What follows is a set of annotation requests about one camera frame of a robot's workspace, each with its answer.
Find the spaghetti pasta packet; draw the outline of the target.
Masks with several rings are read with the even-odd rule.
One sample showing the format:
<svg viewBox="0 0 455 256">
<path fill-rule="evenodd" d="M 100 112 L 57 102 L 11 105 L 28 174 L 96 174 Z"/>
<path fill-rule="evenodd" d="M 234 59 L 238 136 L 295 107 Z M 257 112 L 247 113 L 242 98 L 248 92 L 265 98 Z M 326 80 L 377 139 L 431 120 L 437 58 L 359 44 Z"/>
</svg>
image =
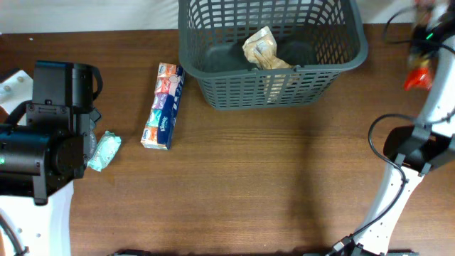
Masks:
<svg viewBox="0 0 455 256">
<path fill-rule="evenodd" d="M 404 89 L 431 90 L 434 79 L 432 68 L 432 52 L 430 47 L 423 43 L 427 39 L 429 22 L 435 0 L 415 0 L 414 23 L 409 44 L 409 73 L 405 80 Z"/>
</svg>

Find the green wet wipes pack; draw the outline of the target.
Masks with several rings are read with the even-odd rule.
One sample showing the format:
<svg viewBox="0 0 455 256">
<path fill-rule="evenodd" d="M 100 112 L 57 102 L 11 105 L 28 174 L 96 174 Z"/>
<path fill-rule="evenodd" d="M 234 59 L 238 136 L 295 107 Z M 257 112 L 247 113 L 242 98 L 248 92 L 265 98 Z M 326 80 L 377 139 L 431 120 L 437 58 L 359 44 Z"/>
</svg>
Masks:
<svg viewBox="0 0 455 256">
<path fill-rule="evenodd" d="M 99 140 L 95 153 L 87 165 L 91 169 L 101 172 L 113 160 L 121 143 L 120 137 L 113 132 L 106 131 Z"/>
</svg>

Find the Kleenex tissue multipack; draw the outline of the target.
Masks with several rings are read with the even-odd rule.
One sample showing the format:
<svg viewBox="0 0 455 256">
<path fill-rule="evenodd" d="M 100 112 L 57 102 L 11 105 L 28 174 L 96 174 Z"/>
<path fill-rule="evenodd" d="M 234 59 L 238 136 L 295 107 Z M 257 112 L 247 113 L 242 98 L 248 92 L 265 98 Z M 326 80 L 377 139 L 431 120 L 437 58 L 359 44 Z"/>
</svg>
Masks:
<svg viewBox="0 0 455 256">
<path fill-rule="evenodd" d="M 159 63 L 154 101 L 141 136 L 145 148 L 171 148 L 185 75 L 180 65 Z"/>
</svg>

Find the beige snack bag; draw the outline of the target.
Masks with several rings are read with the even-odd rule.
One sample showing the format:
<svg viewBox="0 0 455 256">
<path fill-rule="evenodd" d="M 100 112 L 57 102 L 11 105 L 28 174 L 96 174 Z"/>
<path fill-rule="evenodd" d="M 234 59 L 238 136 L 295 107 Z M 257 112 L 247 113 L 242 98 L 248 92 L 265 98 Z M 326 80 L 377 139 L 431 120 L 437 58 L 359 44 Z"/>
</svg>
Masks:
<svg viewBox="0 0 455 256">
<path fill-rule="evenodd" d="M 250 63 L 260 70 L 291 69 L 293 65 L 277 57 L 277 42 L 268 26 L 265 26 L 246 39 L 242 46 Z M 286 75 L 263 75 L 264 94 L 268 103 L 278 101 L 279 93 L 287 86 Z"/>
</svg>

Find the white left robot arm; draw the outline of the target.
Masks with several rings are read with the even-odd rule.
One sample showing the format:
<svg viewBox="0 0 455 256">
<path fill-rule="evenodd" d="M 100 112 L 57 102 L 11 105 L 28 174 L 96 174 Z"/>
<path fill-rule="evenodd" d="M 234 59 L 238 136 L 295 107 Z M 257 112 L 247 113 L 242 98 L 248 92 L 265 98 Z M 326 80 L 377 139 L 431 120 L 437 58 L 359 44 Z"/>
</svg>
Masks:
<svg viewBox="0 0 455 256">
<path fill-rule="evenodd" d="M 39 60 L 1 83 L 1 252 L 69 255 L 75 180 L 93 157 L 98 68 Z"/>
</svg>

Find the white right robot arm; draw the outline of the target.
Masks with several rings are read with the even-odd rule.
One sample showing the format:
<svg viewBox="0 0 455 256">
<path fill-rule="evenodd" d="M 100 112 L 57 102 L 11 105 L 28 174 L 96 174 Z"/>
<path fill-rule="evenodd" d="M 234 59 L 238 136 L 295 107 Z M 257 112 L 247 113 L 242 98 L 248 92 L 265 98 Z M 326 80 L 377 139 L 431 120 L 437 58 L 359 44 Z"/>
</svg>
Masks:
<svg viewBox="0 0 455 256">
<path fill-rule="evenodd" d="M 333 245 L 329 255 L 389 255 L 390 238 L 412 192 L 430 172 L 454 160 L 454 1 L 415 1 L 406 90 L 429 91 L 416 117 L 399 114 L 408 126 L 388 135 L 383 151 L 385 175 L 365 220 Z"/>
</svg>

